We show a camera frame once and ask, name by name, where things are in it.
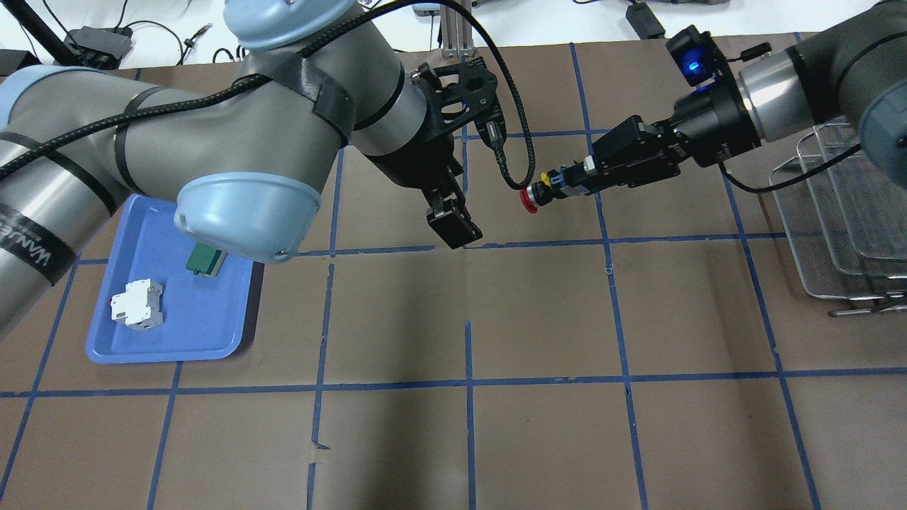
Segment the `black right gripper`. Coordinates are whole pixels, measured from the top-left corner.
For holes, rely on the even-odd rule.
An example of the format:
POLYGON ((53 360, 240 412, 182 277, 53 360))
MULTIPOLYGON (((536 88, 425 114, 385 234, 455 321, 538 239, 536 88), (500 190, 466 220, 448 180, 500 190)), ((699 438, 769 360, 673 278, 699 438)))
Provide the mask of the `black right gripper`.
POLYGON ((644 139, 643 119, 629 116, 592 143, 595 166, 586 161, 567 167, 567 187, 592 195, 615 186, 635 188, 680 175, 678 164, 693 159, 701 168, 716 166, 728 176, 726 162, 762 146, 754 120, 736 85, 705 85, 674 104, 672 116, 652 128, 655 138, 643 153, 658 159, 628 164, 644 139))

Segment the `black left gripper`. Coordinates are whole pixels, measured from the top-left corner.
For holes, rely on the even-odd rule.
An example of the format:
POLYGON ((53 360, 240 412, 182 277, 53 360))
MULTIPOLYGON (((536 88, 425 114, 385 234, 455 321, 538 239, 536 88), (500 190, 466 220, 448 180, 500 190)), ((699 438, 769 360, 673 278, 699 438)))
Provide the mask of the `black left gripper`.
POLYGON ((451 249, 483 238, 456 180, 463 167, 451 135, 438 135, 429 103, 420 91, 402 91, 382 115, 354 126, 354 147, 404 188, 425 191, 427 224, 451 249))

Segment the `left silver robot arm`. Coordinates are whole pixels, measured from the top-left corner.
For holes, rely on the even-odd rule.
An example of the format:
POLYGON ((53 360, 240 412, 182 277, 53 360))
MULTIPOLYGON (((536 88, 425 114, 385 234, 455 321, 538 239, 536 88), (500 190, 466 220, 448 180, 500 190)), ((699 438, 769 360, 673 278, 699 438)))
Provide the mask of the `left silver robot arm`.
POLYGON ((139 194, 195 241, 260 264, 294 255, 340 149, 416 188, 454 249, 482 238, 433 75, 408 74, 356 1, 227 1, 249 54, 210 96, 88 67, 2 83, 2 335, 139 194))

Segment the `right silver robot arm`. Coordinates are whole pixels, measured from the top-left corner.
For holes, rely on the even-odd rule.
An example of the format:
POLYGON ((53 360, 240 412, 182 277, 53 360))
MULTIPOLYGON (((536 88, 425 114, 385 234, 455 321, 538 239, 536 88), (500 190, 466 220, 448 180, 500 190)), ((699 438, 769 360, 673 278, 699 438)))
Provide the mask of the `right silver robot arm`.
POLYGON ((565 168, 564 183, 592 194, 671 179, 680 164, 726 162, 809 127, 845 117, 860 149, 905 184, 905 3, 881 1, 857 16, 732 72, 711 35, 687 27, 666 42, 693 92, 670 118, 633 115, 565 168))

